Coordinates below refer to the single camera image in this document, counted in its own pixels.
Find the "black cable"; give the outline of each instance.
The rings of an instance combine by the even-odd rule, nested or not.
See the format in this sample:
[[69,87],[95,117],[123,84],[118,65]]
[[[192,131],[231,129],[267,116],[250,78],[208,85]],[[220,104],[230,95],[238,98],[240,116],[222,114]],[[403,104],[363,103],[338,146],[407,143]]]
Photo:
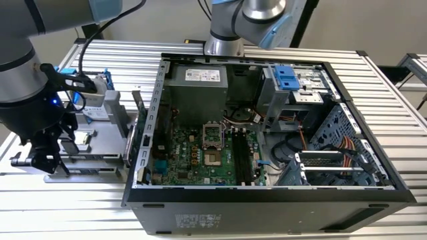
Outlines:
[[75,30],[75,33],[78,34],[78,39],[80,38],[80,34],[79,34],[79,31],[78,31],[78,28],[73,28]]
[[414,73],[408,76],[408,78],[402,82],[400,86],[398,87],[398,89],[402,88],[403,84],[407,83],[407,81],[414,77]]
[[271,165],[271,164],[263,164],[263,165],[267,165],[267,166],[270,166],[274,170],[276,170],[276,171],[282,171],[283,169],[280,169],[280,168],[276,168],[274,165]]
[[426,103],[426,100],[420,101],[420,103],[419,103],[419,105],[416,107],[416,111],[419,111],[422,109],[424,103]]
[[210,17],[210,15],[208,15],[208,13],[207,13],[206,8],[204,8],[204,7],[203,7],[203,5],[202,5],[200,0],[198,0],[198,3],[199,3],[199,6],[200,6],[200,8],[202,8],[202,10],[203,10],[203,12],[204,12],[206,17],[207,17],[207,18],[208,18],[208,20],[211,21],[211,17]]
[[82,48],[80,57],[79,57],[79,75],[80,76],[84,75],[84,73],[83,73],[83,58],[84,58],[84,55],[86,55],[86,52],[87,52],[87,49],[88,49],[91,42],[94,41],[96,36],[111,26],[111,24],[114,24],[119,19],[122,19],[123,17],[126,17],[127,15],[134,13],[136,10],[139,10],[146,5],[146,2],[147,2],[147,0],[140,0],[140,3],[135,7],[132,7],[130,10],[123,12],[116,18],[111,19],[106,23],[106,25],[100,27],[100,29],[96,31],[96,33],[86,41],[83,48]]
[[278,149],[279,147],[282,147],[282,145],[286,145],[287,148],[288,148],[292,152],[295,152],[295,153],[298,153],[299,151],[303,150],[303,149],[300,149],[300,148],[298,148],[298,147],[295,147],[295,146],[292,146],[292,145],[290,144],[290,140],[291,140],[294,137],[299,136],[299,135],[300,135],[299,132],[292,132],[292,133],[290,133],[288,135],[286,135],[284,140],[283,140],[283,141],[279,141],[279,142],[272,146],[272,148],[271,148],[271,150],[270,150],[270,155],[271,155],[272,159],[276,160],[279,163],[288,163],[288,162],[291,162],[291,160],[292,160],[292,159],[290,159],[290,158],[284,159],[284,158],[279,158],[279,157],[276,156],[276,149]]
[[212,16],[212,12],[211,12],[210,5],[208,5],[208,3],[207,3],[207,0],[204,0],[204,5],[206,5],[206,8],[207,8],[208,14]]
[[82,108],[76,109],[75,103],[73,103],[73,100],[72,100],[72,97],[69,96],[68,91],[65,91],[65,94],[67,94],[68,99],[69,99],[69,103],[72,104],[72,108],[73,108],[73,111],[69,111],[69,112],[68,112],[69,114],[82,113],[82,111],[83,111],[83,110],[86,109],[86,107],[87,107],[87,98],[86,98],[86,96],[84,96],[84,95],[82,94],[82,92],[79,92],[79,91],[75,91],[75,93],[79,94],[79,96],[80,96],[80,98],[82,98],[82,100],[83,100],[83,106],[82,106]]

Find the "aluminum extrusion table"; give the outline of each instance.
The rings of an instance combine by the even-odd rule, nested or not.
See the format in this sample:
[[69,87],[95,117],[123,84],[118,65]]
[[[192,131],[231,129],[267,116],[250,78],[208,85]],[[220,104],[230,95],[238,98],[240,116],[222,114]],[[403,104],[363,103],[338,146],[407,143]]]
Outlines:
[[[73,45],[60,68],[78,68],[80,45]],[[200,44],[142,43],[95,40],[83,63],[84,71],[108,68],[120,103],[136,111],[131,91],[140,90],[150,104],[160,54],[203,54]],[[418,204],[356,232],[311,235],[203,235],[174,239],[427,239],[427,122],[403,98],[367,56],[355,51],[246,47],[246,56],[330,62],[354,98],[374,135],[411,188]],[[0,147],[0,238],[127,238],[148,236],[131,210],[120,207],[124,184],[44,183],[9,167],[19,139],[12,133]]]

